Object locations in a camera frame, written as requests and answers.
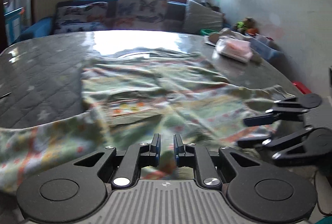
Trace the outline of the grey pillow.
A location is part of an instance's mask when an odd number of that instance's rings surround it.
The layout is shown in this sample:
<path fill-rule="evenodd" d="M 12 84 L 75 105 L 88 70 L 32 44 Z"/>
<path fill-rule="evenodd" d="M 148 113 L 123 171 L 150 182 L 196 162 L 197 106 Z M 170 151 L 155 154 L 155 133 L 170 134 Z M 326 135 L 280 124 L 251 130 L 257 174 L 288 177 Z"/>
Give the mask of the grey pillow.
<path fill-rule="evenodd" d="M 201 29 L 220 31 L 223 27 L 223 14 L 193 1 L 186 2 L 183 32 L 198 34 Z"/>

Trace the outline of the cream crumpled garment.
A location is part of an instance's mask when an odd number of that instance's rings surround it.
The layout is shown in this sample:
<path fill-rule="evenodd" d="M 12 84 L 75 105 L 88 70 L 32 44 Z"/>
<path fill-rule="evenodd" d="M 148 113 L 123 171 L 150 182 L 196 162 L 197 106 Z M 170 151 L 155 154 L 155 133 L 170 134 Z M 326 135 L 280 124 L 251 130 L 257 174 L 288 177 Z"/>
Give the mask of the cream crumpled garment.
<path fill-rule="evenodd" d="M 230 28 L 223 28 L 219 32 L 212 32 L 208 36 L 204 37 L 204 40 L 207 41 L 208 43 L 212 43 L 213 45 L 216 45 L 218 40 L 221 38 L 232 38 L 232 39 L 238 39 L 238 40 L 245 40 L 249 41 L 250 37 L 245 36 L 239 32 L 232 31 Z"/>

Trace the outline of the red object at edge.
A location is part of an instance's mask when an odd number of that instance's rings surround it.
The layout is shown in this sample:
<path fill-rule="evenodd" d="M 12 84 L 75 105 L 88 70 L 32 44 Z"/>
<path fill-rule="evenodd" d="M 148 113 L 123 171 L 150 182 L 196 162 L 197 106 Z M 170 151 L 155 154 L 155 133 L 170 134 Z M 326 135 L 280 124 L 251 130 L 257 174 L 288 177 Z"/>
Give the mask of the red object at edge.
<path fill-rule="evenodd" d="M 302 93 L 302 94 L 311 94 L 311 90 L 299 81 L 293 81 L 292 84 Z"/>

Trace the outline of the blue white cabinet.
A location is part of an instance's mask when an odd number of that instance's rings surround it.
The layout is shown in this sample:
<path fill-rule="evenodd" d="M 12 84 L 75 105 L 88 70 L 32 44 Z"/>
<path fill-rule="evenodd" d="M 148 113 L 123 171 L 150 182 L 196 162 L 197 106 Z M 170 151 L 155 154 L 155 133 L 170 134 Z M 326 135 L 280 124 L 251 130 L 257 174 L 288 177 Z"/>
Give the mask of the blue white cabinet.
<path fill-rule="evenodd" d="M 21 34 L 24 12 L 24 7 L 20 7 L 4 15 L 8 46 L 12 45 Z"/>

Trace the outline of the teddy bear toy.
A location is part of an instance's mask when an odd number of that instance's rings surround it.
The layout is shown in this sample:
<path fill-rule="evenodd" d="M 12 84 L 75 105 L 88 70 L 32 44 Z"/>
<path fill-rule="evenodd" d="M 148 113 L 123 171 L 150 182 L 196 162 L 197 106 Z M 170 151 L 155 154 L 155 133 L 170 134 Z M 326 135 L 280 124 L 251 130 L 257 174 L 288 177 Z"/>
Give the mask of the teddy bear toy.
<path fill-rule="evenodd" d="M 233 30 L 243 35 L 256 35 L 259 33 L 259 30 L 256 27 L 256 21 L 251 17 L 246 17 L 242 21 L 235 23 L 235 25 L 233 25 Z"/>

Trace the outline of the middle butterfly cushion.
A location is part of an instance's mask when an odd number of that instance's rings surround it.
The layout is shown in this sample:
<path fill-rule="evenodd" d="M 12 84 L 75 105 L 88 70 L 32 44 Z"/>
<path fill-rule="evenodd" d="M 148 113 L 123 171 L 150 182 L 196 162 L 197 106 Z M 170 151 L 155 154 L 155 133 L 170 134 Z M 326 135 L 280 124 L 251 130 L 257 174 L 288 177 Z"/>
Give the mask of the middle butterfly cushion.
<path fill-rule="evenodd" d="M 153 30 L 164 27 L 168 0 L 118 0 L 114 30 Z"/>

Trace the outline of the grey quilted star tablecloth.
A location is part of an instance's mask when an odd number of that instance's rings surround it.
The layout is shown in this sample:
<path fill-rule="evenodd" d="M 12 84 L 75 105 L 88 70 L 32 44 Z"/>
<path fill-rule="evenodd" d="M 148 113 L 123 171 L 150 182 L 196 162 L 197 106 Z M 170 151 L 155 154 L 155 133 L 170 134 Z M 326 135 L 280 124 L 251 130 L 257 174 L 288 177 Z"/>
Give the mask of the grey quilted star tablecloth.
<path fill-rule="evenodd" d="M 1 54 L 1 126 L 23 129 L 84 112 L 81 68 L 89 54 L 115 58 L 146 57 L 152 49 L 204 54 L 237 86 L 264 89 L 280 85 L 298 89 L 267 62 L 242 65 L 220 57 L 197 35 L 162 31 L 96 31 L 21 41 Z"/>

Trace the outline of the green patterned child jacket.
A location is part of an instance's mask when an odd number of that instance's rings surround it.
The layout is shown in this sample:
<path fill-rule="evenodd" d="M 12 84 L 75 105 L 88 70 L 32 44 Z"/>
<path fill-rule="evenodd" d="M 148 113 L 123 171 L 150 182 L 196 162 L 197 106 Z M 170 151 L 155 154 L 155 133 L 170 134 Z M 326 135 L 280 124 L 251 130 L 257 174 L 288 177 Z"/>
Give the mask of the green patterned child jacket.
<path fill-rule="evenodd" d="M 81 75 L 87 111 L 24 129 L 1 129 L 1 191 L 15 194 L 28 177 L 107 145 L 125 150 L 161 136 L 158 168 L 143 175 L 173 173 L 173 136 L 216 150 L 245 136 L 265 136 L 277 123 L 246 127 L 289 94 L 280 86 L 249 89 L 230 83 L 199 53 L 165 49 L 150 58 L 88 57 Z"/>

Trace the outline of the blue sofa bench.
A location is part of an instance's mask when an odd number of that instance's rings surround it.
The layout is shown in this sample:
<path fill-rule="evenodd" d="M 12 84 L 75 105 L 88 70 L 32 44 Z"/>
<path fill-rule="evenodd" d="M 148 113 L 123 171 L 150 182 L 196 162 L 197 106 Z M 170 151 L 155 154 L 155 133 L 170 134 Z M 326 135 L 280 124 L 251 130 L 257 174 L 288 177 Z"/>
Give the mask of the blue sofa bench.
<path fill-rule="evenodd" d="M 59 2 L 55 14 L 26 29 L 17 41 L 54 34 L 103 30 L 150 30 L 200 34 L 220 31 L 224 14 L 200 0 L 71 0 Z"/>

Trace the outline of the pink tissue pack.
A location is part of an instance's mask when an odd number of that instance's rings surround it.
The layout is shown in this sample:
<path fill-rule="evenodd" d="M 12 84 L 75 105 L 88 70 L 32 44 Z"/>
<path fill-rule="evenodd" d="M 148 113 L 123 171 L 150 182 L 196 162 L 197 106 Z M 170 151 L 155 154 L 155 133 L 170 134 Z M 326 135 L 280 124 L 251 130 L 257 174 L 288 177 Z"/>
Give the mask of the pink tissue pack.
<path fill-rule="evenodd" d="M 230 37 L 219 38 L 216 43 L 216 52 L 242 63 L 248 63 L 253 56 L 250 42 Z"/>

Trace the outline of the green plastic bowl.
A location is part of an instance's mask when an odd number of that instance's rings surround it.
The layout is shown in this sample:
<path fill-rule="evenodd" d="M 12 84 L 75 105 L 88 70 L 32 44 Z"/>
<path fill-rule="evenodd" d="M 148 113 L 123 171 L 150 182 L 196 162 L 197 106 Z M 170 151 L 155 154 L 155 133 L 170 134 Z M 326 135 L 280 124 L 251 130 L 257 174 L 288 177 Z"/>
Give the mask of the green plastic bowl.
<path fill-rule="evenodd" d="M 202 28 L 199 33 L 201 36 L 209 36 L 210 34 L 217 33 L 217 31 L 208 28 Z"/>

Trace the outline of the left butterfly cushion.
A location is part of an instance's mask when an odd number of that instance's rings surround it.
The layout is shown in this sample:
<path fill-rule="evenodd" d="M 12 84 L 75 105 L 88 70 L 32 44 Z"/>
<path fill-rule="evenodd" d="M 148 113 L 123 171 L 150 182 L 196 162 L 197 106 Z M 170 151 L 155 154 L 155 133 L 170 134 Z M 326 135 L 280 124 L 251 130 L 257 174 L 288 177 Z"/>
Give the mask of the left butterfly cushion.
<path fill-rule="evenodd" d="M 107 30 L 107 9 L 108 3 L 104 1 L 59 7 L 56 11 L 54 34 Z"/>

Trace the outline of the butterfly cushion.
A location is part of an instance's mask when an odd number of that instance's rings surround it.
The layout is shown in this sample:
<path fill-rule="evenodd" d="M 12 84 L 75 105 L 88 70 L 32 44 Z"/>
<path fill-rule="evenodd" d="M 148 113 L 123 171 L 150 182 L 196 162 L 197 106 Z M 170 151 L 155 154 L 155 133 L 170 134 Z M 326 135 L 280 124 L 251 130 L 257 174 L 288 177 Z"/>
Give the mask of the butterfly cushion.
<path fill-rule="evenodd" d="M 107 30 L 107 9 L 108 3 L 104 1 L 59 7 L 56 11 L 54 34 Z"/>
<path fill-rule="evenodd" d="M 118 0 L 114 30 L 153 30 L 164 27 L 168 0 Z"/>

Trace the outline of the clear plastic storage box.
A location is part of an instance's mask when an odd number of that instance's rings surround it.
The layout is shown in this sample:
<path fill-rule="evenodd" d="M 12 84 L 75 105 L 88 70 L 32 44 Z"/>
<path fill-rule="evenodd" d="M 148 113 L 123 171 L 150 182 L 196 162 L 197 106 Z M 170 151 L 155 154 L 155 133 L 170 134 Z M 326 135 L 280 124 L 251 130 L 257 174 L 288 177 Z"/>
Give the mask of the clear plastic storage box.
<path fill-rule="evenodd" d="M 260 34 L 251 38 L 250 44 L 251 48 L 270 64 L 275 63 L 283 56 L 283 53 L 276 49 L 276 45 L 272 39 Z"/>

